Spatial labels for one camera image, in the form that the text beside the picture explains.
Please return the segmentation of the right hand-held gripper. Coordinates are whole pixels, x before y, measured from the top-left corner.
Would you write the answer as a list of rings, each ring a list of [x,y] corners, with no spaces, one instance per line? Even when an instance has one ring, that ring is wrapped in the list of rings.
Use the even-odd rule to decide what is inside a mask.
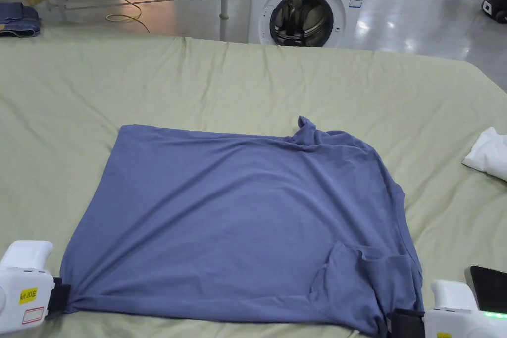
[[[434,307],[417,317],[408,338],[505,338],[507,315],[481,311],[476,298],[464,282],[435,280],[431,283]],[[387,337],[404,338],[407,310],[396,309],[386,318]]]

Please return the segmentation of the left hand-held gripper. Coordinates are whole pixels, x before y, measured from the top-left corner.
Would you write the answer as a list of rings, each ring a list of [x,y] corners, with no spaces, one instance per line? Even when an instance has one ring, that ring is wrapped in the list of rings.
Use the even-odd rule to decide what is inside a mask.
[[[0,327],[30,329],[67,308],[71,285],[45,269],[52,244],[14,241],[0,262]]]

